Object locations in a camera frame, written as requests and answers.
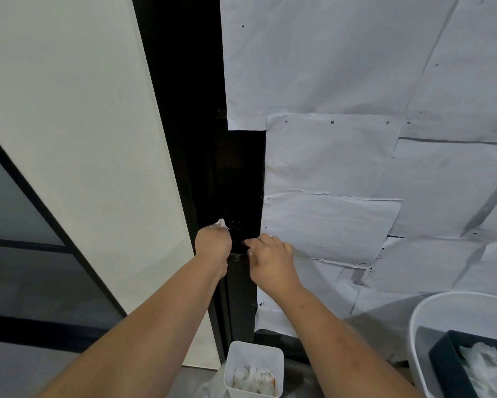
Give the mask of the person's left hand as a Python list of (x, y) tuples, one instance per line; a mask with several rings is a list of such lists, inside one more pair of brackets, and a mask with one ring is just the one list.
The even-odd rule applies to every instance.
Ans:
[(232, 239), (229, 231), (214, 229), (211, 225), (198, 231), (195, 239), (196, 257), (212, 268), (218, 280), (227, 273), (227, 260), (231, 249)]

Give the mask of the person's right hand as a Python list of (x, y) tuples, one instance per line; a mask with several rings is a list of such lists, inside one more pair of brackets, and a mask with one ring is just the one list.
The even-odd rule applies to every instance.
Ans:
[(283, 244), (285, 254), (279, 257), (258, 257), (249, 248), (247, 252), (252, 281), (277, 303), (302, 289), (293, 264), (292, 247), (286, 242)]

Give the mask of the person's right forearm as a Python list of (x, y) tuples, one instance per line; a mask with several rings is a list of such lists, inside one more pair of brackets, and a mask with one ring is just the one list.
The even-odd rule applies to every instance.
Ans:
[(425, 398), (302, 286), (273, 299), (293, 326), (325, 398)]

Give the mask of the person's left forearm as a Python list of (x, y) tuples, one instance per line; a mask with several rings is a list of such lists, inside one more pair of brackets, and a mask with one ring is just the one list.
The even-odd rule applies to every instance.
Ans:
[(35, 398), (165, 398), (228, 257), (195, 255)]

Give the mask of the black door lock knob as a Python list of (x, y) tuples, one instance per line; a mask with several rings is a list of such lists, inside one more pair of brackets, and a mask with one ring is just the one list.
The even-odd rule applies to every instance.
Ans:
[(245, 246), (244, 241), (250, 236), (250, 229), (238, 220), (225, 221), (232, 239), (232, 245), (236, 248)]

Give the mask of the small white plastic bin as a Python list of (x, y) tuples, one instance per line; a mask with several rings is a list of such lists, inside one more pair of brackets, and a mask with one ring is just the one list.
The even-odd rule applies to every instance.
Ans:
[[(260, 395), (232, 388), (233, 371), (238, 366), (270, 370), (277, 379), (275, 396)], [(280, 398), (283, 394), (285, 356), (279, 348), (233, 341), (225, 363), (224, 383), (230, 398)]]

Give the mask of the used tissues with red stains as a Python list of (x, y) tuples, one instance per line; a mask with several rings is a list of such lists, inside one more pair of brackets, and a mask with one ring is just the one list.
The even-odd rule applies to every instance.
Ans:
[(273, 372), (252, 366), (234, 368), (232, 388), (260, 395), (275, 396), (277, 379)]

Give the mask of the black door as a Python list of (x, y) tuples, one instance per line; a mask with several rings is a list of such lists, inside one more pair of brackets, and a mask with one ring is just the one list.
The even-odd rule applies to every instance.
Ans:
[[(132, 0), (191, 244), (218, 219), (260, 233), (264, 131), (229, 130), (220, 0)], [(246, 246), (208, 314), (219, 363), (233, 340), (253, 341), (255, 285)]]

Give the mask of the group of white paper sheets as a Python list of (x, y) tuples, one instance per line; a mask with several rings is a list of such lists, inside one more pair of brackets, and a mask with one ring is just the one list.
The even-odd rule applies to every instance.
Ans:
[(366, 331), (497, 295), (497, 0), (220, 0), (229, 130), (265, 135), (261, 228)]

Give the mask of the large white bucket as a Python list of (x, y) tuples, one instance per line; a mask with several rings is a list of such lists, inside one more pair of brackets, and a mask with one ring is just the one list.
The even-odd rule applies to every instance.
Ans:
[(445, 292), (424, 299), (414, 309), (407, 336), (407, 356), (415, 386), (426, 398), (444, 398), (428, 353), (450, 330), (497, 340), (497, 296)]

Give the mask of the dark blue plastic box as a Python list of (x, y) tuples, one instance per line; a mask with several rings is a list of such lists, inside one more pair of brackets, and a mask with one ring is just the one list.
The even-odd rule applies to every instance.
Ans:
[(430, 349), (428, 355), (444, 398), (478, 398), (462, 364), (460, 348), (482, 342), (497, 349), (497, 339), (450, 330)]

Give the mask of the black framed glass partition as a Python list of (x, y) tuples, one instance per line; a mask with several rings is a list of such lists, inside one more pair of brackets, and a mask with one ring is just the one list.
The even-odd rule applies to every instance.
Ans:
[(0, 398), (27, 398), (126, 317), (0, 146)]

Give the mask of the white crumpled cloths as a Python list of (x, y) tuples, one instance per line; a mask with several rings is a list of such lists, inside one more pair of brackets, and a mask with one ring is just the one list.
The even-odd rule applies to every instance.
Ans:
[(482, 342), (459, 347), (462, 365), (478, 398), (497, 398), (497, 348)]

